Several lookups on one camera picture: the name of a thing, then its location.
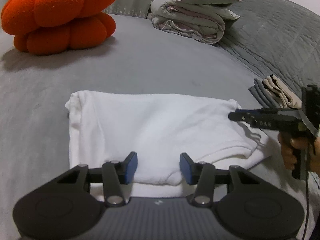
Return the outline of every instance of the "orange plush cushion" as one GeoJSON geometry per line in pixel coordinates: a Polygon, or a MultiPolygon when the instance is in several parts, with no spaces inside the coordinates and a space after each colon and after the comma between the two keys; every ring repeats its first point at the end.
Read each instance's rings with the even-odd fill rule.
{"type": "Polygon", "coordinates": [[[101,44],[116,30],[114,19],[105,13],[74,19],[64,25],[38,28],[30,33],[16,35],[16,49],[34,55],[60,53],[66,49],[86,49],[101,44]]]}
{"type": "Polygon", "coordinates": [[[98,14],[115,0],[9,0],[1,12],[2,28],[24,35],[40,27],[55,27],[75,18],[98,14]]]}

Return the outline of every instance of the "human hand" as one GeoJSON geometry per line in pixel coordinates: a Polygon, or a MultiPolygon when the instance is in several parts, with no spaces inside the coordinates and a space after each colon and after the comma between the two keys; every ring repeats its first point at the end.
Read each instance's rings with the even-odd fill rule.
{"type": "MultiPolygon", "coordinates": [[[[284,142],[284,138],[281,133],[278,135],[278,141],[281,145],[281,155],[284,161],[284,166],[288,170],[294,170],[297,158],[293,155],[292,148],[284,142]]],[[[299,150],[307,149],[308,143],[307,138],[292,138],[290,141],[291,146],[299,150]]],[[[315,155],[313,147],[310,147],[310,170],[316,172],[320,176],[320,137],[315,141],[314,147],[315,155]]]]}

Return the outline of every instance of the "bed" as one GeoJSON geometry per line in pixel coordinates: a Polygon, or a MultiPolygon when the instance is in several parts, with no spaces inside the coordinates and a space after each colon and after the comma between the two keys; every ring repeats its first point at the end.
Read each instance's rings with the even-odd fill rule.
{"type": "MultiPolygon", "coordinates": [[[[254,78],[275,73],[297,94],[301,85],[319,84],[319,16],[286,0],[243,0],[231,10],[242,17],[217,46],[162,32],[147,19],[120,15],[113,15],[117,30],[102,45],[46,57],[18,52],[12,36],[0,31],[0,239],[19,236],[11,215],[15,202],[69,169],[64,105],[73,92],[178,93],[232,98],[243,108],[260,108],[248,91],[254,78]]],[[[284,169],[277,133],[267,134],[275,150],[251,171],[306,208],[304,183],[284,169]]],[[[320,211],[320,190],[312,177],[309,181],[306,239],[320,211]]],[[[146,187],[125,187],[124,193],[141,195],[146,187]]],[[[161,196],[163,186],[152,187],[153,196],[161,196]]],[[[192,192],[182,187],[184,195],[192,192]]],[[[225,193],[219,186],[215,199],[225,193]]]]}

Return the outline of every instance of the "black cable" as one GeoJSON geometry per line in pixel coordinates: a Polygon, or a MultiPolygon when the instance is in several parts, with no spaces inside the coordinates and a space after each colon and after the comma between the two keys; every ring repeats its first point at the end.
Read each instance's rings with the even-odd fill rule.
{"type": "Polygon", "coordinates": [[[308,219],[309,219],[309,186],[308,186],[308,175],[310,170],[310,144],[308,144],[307,149],[307,165],[306,165],[306,204],[307,204],[307,214],[306,214],[306,223],[304,225],[302,240],[306,237],[307,228],[308,228],[308,219]]]}

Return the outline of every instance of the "folded white shirt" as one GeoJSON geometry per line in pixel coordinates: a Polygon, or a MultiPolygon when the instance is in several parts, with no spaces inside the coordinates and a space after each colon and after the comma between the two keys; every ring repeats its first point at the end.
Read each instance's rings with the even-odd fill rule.
{"type": "Polygon", "coordinates": [[[78,91],[66,108],[70,111],[70,167],[79,163],[101,167],[135,151],[134,182],[175,186],[182,181],[182,152],[218,169],[231,164],[248,169],[268,157],[257,149],[267,142],[265,133],[228,119],[231,111],[240,108],[234,100],[78,91]]]}

